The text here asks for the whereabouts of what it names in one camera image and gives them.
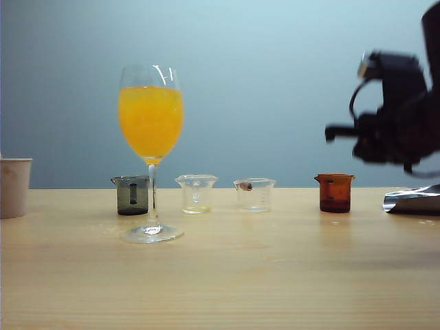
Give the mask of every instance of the wooden table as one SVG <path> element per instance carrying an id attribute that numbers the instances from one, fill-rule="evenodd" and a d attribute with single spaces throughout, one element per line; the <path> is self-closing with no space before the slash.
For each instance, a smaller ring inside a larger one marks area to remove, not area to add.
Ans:
<path id="1" fill-rule="evenodd" d="M 115 190 L 31 190 L 1 221 L 3 329 L 440 329 L 440 217 L 387 214 L 353 188 L 348 214 L 319 211 L 317 188 L 275 188 L 273 210 L 239 212 L 233 189 L 184 214 L 180 239 L 118 234 Z"/>

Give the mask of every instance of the robotic arm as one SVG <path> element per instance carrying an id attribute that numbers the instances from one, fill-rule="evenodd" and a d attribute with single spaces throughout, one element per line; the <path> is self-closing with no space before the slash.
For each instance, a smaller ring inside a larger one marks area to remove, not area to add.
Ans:
<path id="1" fill-rule="evenodd" d="M 440 150 L 440 2 L 422 17 L 425 46 L 430 63 L 432 89 L 427 90 L 414 56 L 373 52 L 362 59 L 362 78 L 349 105 L 353 126 L 330 125 L 326 141 L 336 136 L 357 137 L 353 155 L 365 162 L 403 164 L 411 175 L 429 177 L 438 173 L 416 173 L 413 165 Z M 358 92 L 372 80 L 382 81 L 384 104 L 377 113 L 357 117 L 353 110 Z"/>

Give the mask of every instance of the silver foil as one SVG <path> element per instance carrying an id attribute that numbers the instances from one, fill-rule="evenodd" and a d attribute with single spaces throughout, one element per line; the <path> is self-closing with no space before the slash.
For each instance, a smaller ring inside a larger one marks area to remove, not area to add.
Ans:
<path id="1" fill-rule="evenodd" d="M 440 215 L 440 184 L 388 192 L 383 208 L 389 213 Z"/>

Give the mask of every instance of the paper cup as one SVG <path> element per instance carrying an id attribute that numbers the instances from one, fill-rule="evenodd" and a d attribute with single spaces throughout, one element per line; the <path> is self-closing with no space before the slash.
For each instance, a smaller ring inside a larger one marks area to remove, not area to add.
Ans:
<path id="1" fill-rule="evenodd" d="M 0 219 L 26 214 L 32 158 L 0 159 Z"/>

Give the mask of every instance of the light blue wall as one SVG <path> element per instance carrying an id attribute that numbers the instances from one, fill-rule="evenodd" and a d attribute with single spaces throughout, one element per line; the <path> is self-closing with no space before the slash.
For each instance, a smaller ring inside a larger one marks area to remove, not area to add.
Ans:
<path id="1" fill-rule="evenodd" d="M 398 166 L 366 166 L 354 140 L 326 144 L 347 106 L 364 51 L 418 55 L 433 0 L 3 0 L 1 148 L 33 157 L 33 188 L 105 188 L 145 173 L 118 126 L 121 68 L 176 66 L 186 108 L 181 138 L 159 170 L 317 186 L 316 173 L 356 175 L 356 186 L 421 186 Z M 359 110 L 382 102 L 379 85 Z M 435 168 L 438 157 L 424 162 Z"/>

